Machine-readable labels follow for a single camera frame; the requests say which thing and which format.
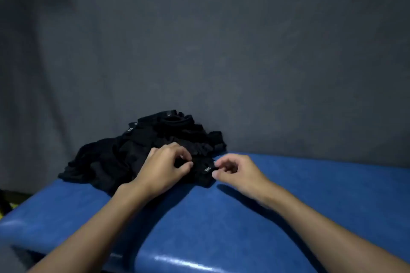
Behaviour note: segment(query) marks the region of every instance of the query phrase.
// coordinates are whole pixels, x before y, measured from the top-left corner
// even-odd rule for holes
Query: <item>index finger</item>
[[[221,167],[222,164],[226,162],[231,162],[236,165],[239,165],[243,159],[243,155],[235,154],[235,153],[228,153],[224,156],[220,157],[218,160],[215,161],[216,167]]]
[[[169,147],[172,149],[172,151],[174,153],[174,158],[177,158],[178,156],[181,156],[184,160],[187,160],[187,161],[192,160],[191,154],[189,153],[189,151],[185,147],[182,147],[182,146],[178,145],[177,143],[172,143],[172,144],[169,145]]]

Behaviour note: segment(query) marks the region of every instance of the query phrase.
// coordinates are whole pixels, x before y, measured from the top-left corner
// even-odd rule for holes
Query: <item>black garment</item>
[[[221,132],[206,133],[191,115],[176,110],[163,111],[138,119],[121,136],[82,146],[59,178],[71,183],[91,183],[113,195],[117,188],[133,180],[151,148],[177,142],[192,155],[193,167],[182,182],[210,187],[214,182],[213,155],[223,153],[226,144]],[[179,167],[186,161],[177,159]]]

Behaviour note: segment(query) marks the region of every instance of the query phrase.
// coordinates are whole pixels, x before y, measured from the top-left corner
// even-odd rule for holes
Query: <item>person's left hand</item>
[[[189,162],[181,167],[174,167],[175,159],[181,157]],[[142,188],[149,198],[169,190],[191,170],[193,162],[186,148],[171,143],[161,148],[152,148],[136,178],[130,183],[133,188]]]

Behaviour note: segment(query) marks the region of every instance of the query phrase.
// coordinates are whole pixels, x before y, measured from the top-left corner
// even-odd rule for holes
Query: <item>person's right arm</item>
[[[410,272],[410,265],[353,234],[269,181],[246,155],[227,154],[212,176],[280,214],[330,273]]]

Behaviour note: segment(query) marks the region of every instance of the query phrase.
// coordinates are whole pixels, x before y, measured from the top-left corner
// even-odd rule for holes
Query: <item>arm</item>
[[[180,156],[188,161],[192,159],[176,143],[151,149],[136,179],[121,185],[97,214],[29,272],[100,272],[113,242],[131,217],[190,171],[192,162],[174,167],[175,158]]]
[[[410,265],[334,223],[269,181],[246,155],[215,162],[212,176],[275,210],[300,235],[325,269],[337,272],[410,272]]]

